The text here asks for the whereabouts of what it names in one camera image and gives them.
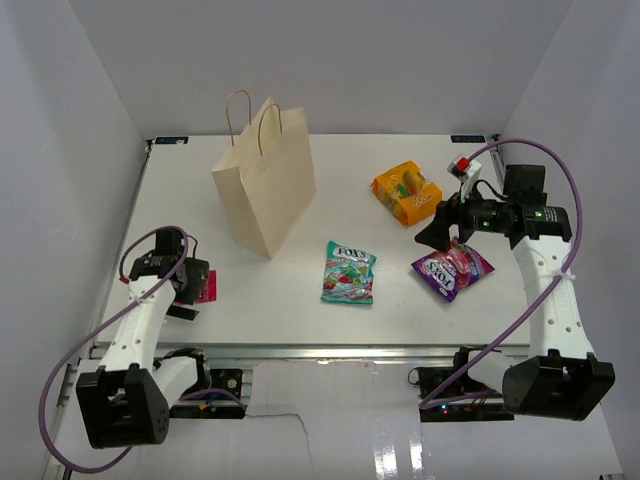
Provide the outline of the green Fox's candy bag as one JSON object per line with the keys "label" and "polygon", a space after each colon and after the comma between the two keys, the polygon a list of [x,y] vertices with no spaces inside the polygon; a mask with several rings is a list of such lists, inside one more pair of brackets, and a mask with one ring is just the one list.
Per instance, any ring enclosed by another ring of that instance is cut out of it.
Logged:
{"label": "green Fox's candy bag", "polygon": [[327,244],[321,300],[330,304],[373,304],[373,267],[377,257],[334,241]]}

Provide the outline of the red snack packet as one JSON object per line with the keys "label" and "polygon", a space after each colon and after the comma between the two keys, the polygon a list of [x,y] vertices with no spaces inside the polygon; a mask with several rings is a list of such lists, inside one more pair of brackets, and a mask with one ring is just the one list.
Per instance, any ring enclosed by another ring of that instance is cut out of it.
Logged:
{"label": "red snack packet", "polygon": [[210,270],[206,281],[200,290],[197,303],[211,303],[217,300],[217,275],[215,270]]}

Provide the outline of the blue table label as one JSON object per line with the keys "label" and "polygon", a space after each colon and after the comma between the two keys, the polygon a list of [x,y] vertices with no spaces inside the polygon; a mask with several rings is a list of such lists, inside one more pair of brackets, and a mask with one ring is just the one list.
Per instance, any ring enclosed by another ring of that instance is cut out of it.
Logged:
{"label": "blue table label", "polygon": [[160,136],[154,139],[155,145],[185,145],[188,142],[188,136]]}
{"label": "blue table label", "polygon": [[484,144],[486,142],[486,139],[483,135],[451,135],[450,140],[452,143]]}

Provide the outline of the orange snack pack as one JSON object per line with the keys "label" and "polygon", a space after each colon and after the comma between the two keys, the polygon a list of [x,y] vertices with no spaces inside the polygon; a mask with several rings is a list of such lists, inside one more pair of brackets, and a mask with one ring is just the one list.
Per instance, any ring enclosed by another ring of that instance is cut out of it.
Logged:
{"label": "orange snack pack", "polygon": [[404,227],[434,215],[443,199],[441,189],[426,178],[413,161],[399,164],[375,177],[371,191]]}

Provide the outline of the right blue table label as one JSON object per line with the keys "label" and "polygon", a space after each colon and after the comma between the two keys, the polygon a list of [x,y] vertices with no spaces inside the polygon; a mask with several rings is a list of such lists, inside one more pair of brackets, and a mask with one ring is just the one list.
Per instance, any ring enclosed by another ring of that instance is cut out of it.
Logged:
{"label": "right blue table label", "polygon": [[483,135],[451,135],[450,140],[452,143],[484,144],[486,142],[486,139]]}

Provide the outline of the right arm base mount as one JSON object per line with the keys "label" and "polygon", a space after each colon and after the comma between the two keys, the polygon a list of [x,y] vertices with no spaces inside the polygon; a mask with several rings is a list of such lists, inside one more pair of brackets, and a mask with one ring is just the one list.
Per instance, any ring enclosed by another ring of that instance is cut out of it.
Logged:
{"label": "right arm base mount", "polygon": [[[410,386],[419,390],[419,399],[442,383],[452,367],[414,367],[408,375]],[[441,403],[429,409],[420,409],[422,423],[465,423],[513,421],[515,417],[505,408],[502,397],[487,386],[461,377],[436,396]]]}

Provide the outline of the beige paper bag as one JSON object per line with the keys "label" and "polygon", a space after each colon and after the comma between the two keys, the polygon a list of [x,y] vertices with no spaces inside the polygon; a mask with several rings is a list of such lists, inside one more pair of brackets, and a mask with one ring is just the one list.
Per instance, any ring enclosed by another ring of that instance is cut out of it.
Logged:
{"label": "beige paper bag", "polygon": [[305,110],[268,98],[212,169],[234,240],[272,259],[316,194]]}

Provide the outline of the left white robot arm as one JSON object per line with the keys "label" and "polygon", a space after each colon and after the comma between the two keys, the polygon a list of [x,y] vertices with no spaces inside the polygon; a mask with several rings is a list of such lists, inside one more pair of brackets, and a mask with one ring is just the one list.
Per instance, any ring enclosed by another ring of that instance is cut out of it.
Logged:
{"label": "left white robot arm", "polygon": [[211,374],[205,353],[194,347],[155,356],[164,321],[192,321],[209,264],[188,254],[178,227],[154,232],[154,248],[137,258],[128,285],[130,310],[93,372],[83,373],[76,395],[90,445],[95,449],[158,445],[169,430],[171,408],[186,395],[205,396]]}

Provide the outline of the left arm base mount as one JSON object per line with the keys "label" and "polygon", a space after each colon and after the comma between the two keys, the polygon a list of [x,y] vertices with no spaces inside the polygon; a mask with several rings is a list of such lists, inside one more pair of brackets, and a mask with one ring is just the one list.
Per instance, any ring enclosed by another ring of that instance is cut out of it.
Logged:
{"label": "left arm base mount", "polygon": [[243,406],[226,394],[213,392],[179,402],[170,410],[171,419],[239,420],[245,416],[244,408],[249,404],[251,395],[252,371],[211,369],[210,376],[212,388],[235,396]]}

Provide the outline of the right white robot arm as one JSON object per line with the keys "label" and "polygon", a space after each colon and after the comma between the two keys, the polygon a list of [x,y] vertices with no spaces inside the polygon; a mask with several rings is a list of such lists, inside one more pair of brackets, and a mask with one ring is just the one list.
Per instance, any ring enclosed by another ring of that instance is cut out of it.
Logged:
{"label": "right white robot arm", "polygon": [[485,200],[477,191],[467,198],[454,194],[416,235],[417,243],[438,251],[449,246],[451,226],[461,240],[475,232],[504,235],[528,302],[500,338],[482,350],[462,350],[462,363],[424,397],[421,409],[439,406],[450,385],[466,399],[488,387],[512,414],[582,421],[613,386],[614,367],[595,355],[569,272],[579,234],[565,209],[547,205],[544,179],[542,166],[509,166],[502,200]]}

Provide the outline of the aluminium front rail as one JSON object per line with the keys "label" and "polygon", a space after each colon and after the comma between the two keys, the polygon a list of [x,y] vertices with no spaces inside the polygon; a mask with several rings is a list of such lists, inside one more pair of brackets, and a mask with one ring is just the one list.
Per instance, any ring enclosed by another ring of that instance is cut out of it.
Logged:
{"label": "aluminium front rail", "polygon": [[453,345],[285,345],[205,344],[198,346],[211,364],[257,364],[262,361],[371,361],[382,363],[448,364],[459,346]]}

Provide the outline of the left blue table label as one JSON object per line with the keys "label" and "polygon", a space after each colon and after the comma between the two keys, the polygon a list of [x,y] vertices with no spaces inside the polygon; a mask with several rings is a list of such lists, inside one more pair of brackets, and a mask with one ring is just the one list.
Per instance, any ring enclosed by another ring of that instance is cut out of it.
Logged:
{"label": "left blue table label", "polygon": [[185,145],[188,142],[188,136],[160,136],[154,139],[155,145]]}

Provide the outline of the purple Fox's candy bag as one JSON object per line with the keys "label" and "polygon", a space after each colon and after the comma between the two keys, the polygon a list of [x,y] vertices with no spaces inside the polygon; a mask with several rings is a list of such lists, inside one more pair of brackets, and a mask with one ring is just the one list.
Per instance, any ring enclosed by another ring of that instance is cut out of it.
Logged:
{"label": "purple Fox's candy bag", "polygon": [[451,240],[446,252],[434,251],[411,263],[418,276],[448,303],[465,288],[494,271],[494,267],[474,248]]}

